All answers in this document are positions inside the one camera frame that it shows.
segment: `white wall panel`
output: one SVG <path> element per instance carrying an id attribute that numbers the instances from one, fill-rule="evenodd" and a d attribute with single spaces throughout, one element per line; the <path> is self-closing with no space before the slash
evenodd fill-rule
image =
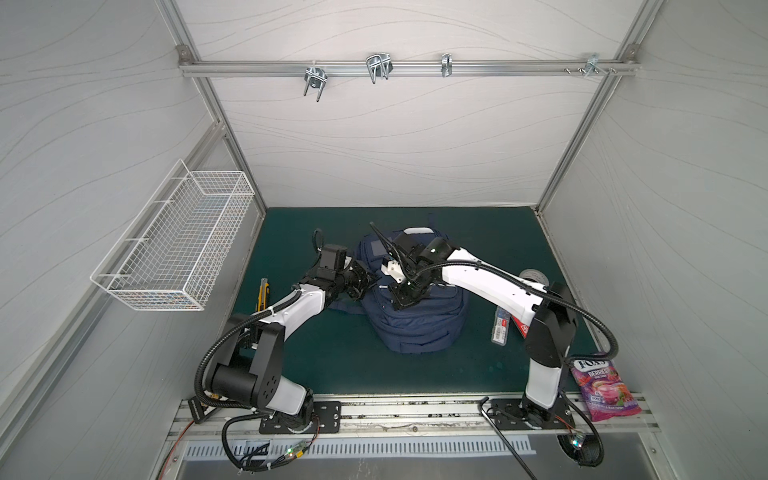
<path id="1" fill-rule="evenodd" d="M 684 478 L 765 478 L 768 4 L 670 0 L 545 211 Z"/>
<path id="2" fill-rule="evenodd" d="M 211 118 L 151 0 L 0 11 L 2 402 Z"/>
<path id="3" fill-rule="evenodd" d="M 593 78 L 300 78 L 214 85 L 270 207 L 535 204 Z"/>
<path id="4" fill-rule="evenodd" d="M 178 0 L 203 60 L 613 57 L 641 0 Z"/>

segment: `candy bag logo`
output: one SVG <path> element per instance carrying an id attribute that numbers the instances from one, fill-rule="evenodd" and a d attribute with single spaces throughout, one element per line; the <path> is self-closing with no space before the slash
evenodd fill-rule
<path id="1" fill-rule="evenodd" d="M 574 367 L 576 370 L 582 373 L 591 372 L 592 370 L 604 369 L 608 366 L 608 362 L 596 362 L 594 360 L 575 360 Z"/>

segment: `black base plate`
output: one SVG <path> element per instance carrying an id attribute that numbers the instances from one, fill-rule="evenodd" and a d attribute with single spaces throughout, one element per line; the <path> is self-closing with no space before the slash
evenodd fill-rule
<path id="1" fill-rule="evenodd" d="M 499 430 L 531 430 L 531 427 L 522 421 L 522 414 L 520 413 L 520 399 L 491 399 L 490 411 L 491 420 L 496 422 L 496 426 Z M 510 418 L 507 415 L 503 415 L 502 412 L 506 412 L 514 418 Z M 569 425 L 574 424 L 573 417 L 571 417 L 568 407 L 565 401 L 560 395 L 554 401 L 554 415 L 546 422 L 542 428 L 544 430 L 558 430 L 565 429 L 565 425 L 560 420 L 557 420 L 555 416 L 559 416 L 561 419 L 568 422 Z"/>
<path id="2" fill-rule="evenodd" d="M 341 402 L 315 402 L 314 414 L 319 419 L 320 433 L 339 433 L 341 424 Z M 313 420 L 310 426 L 302 432 L 292 432 L 280 424 L 280 420 L 265 419 L 259 425 L 259 433 L 262 435 L 273 435 L 276 433 L 314 433 L 317 430 L 317 422 Z"/>

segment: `wavy line pattern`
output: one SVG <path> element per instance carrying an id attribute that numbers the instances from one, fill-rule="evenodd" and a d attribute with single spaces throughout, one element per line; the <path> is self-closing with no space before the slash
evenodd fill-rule
<path id="1" fill-rule="evenodd" d="M 211 122 L 194 83 L 180 76 L 152 0 L 11 0 L 2 12 L 0 403 Z M 186 384 L 178 370 L 213 339 L 229 288 L 194 331 L 190 317 L 169 322 L 113 306 L 0 478 L 147 477 L 167 433 L 166 407 Z M 103 356 L 90 357 L 95 349 Z M 119 432 L 115 418 L 125 421 Z M 34 458 L 40 448 L 48 454 Z"/>
<path id="2" fill-rule="evenodd" d="M 204 60 L 421 60 L 613 57 L 641 0 L 178 3 Z"/>
<path id="3" fill-rule="evenodd" d="M 580 78 L 354 78 L 317 104 L 292 79 L 214 84 L 271 207 L 534 204 L 595 89 Z"/>
<path id="4" fill-rule="evenodd" d="M 766 31 L 761 0 L 668 2 L 545 212 L 688 478 L 765 476 Z"/>

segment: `barcode label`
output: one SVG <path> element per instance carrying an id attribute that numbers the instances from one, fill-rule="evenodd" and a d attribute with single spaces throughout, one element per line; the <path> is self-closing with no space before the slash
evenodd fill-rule
<path id="1" fill-rule="evenodd" d="M 509 321 L 506 318 L 500 316 L 496 317 L 496 324 L 493 326 L 493 335 L 491 341 L 498 345 L 507 344 L 507 332 L 509 330 Z"/>

